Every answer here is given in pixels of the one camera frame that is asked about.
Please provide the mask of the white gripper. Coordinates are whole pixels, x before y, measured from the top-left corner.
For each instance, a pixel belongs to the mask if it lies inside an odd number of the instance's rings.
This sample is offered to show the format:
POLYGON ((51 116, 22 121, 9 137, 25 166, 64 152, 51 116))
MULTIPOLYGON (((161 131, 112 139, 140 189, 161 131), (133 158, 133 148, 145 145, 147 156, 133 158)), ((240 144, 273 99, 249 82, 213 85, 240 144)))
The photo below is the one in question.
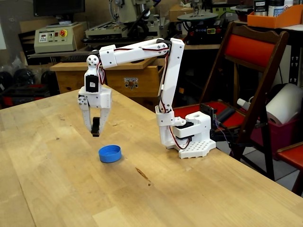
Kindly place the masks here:
POLYGON ((87 92, 85 87, 79 90, 78 104, 86 128, 91 131, 90 108, 100 109, 99 133, 101 134, 109 117, 111 108, 112 90, 101 87, 99 92, 87 92))

